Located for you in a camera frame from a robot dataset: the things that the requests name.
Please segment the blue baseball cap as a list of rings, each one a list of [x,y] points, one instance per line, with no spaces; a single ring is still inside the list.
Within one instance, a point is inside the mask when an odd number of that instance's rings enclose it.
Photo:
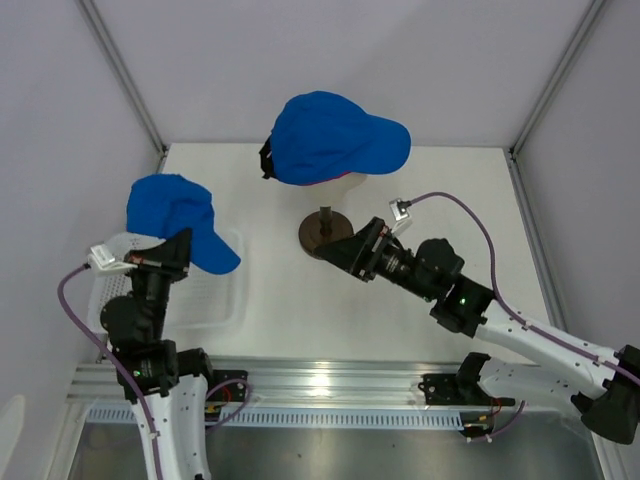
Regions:
[[[405,165],[410,150],[411,135],[401,123],[316,90],[285,103],[259,159],[263,179],[302,186],[344,172],[391,174]]]
[[[214,275],[234,271],[239,255],[215,230],[211,192],[178,174],[153,174],[135,181],[126,205],[128,232],[169,239],[192,230],[191,262]]]

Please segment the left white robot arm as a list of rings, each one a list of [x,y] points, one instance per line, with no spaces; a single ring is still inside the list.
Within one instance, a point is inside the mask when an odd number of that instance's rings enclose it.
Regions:
[[[151,479],[208,479],[204,407],[216,388],[205,352],[163,336],[170,290],[189,272],[192,231],[127,252],[131,287],[106,302],[101,326],[136,419]]]

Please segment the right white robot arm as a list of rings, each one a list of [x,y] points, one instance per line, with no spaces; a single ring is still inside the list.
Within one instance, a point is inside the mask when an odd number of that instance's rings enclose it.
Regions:
[[[447,240],[428,239],[412,251],[378,217],[314,253],[363,282],[381,276],[432,303],[431,316],[452,333],[532,361],[530,367],[517,367],[486,354],[469,354],[455,381],[464,402],[477,404],[487,396],[525,400],[577,416],[611,442],[634,442],[639,426],[637,347],[611,349],[523,318],[500,303],[496,290],[463,275],[464,261]]]

